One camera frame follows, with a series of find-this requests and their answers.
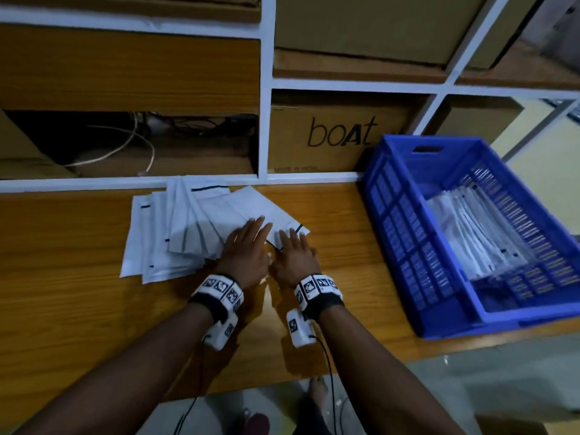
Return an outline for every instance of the person's left arm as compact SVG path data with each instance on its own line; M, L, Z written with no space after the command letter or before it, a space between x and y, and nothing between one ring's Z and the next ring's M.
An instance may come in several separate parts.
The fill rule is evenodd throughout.
M216 273L234 279L242 290L268 274L269 258L262 247L272 225L260 230L263 221L250 220L233 232L216 267ZM70 386L15 434L138 431L215 322L215 312L193 300Z

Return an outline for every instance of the forearm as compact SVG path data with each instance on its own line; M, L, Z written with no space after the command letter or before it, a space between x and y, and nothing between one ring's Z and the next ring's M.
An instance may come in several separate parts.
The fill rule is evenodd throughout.
M18 435L136 432L212 323L206 307L188 304L72 385Z
M464 432L421 382L343 306L318 323L367 433Z

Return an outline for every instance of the white cable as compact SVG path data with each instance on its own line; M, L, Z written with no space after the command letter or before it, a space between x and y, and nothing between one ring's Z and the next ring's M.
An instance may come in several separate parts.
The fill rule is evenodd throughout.
M114 153L118 153L120 150L125 148L129 144L129 142L131 142L131 140L133 140L133 138L135 136L138 136L138 134L137 134L137 114L135 112L133 112L133 120L134 120L133 131L121 130L121 131L127 131L128 133L131 134L123 145L119 146L118 148L115 148L110 153L106 153L105 155L102 155L101 157L97 157L96 159L83 160L82 162L74 162L74 163L69 163L68 165L61 165L61 166L70 167L70 166L88 165L89 163L100 162L101 160L105 160L107 157L111 157ZM87 126L93 127L93 128L111 128L111 127L101 127L98 125L87 125Z
M105 125L89 125L89 126L91 128L105 128L105 129L108 129L108 130L123 131L124 133L130 133L130 134L132 134L134 136L137 136L138 138L142 139L147 145L149 145L151 147L151 160L149 160L149 165L147 166L147 169L145 170L145 172L149 172L149 170L153 166L153 162L155 161L155 147L153 146L153 144L151 142L149 142L149 140L147 140L141 134L137 134L137 133L134 133L133 134L133 131L125 130L123 128L116 128L114 126L105 126Z

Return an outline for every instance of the hand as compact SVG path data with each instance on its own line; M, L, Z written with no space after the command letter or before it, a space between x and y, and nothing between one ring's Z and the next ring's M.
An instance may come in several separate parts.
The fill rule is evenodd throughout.
M305 234L300 234L298 238L294 229L290 229L290 238L282 230L279 234L282 241L282 258L270 266L270 274L279 285L294 288L307 276L320 273L318 252L308 246Z
M242 290L258 284L268 276L270 257L263 246L272 223L260 229L263 222L264 217L252 219L230 233L216 266L216 273L235 279Z

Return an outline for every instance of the bare foot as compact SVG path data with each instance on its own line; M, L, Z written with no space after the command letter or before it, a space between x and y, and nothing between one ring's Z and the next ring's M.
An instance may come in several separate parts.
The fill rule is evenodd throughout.
M312 377L310 379L310 384L308 386L308 396L312 398L314 403L316 403L316 406L318 406L318 409L322 411L324 402L328 396L328 387L326 386L322 376Z

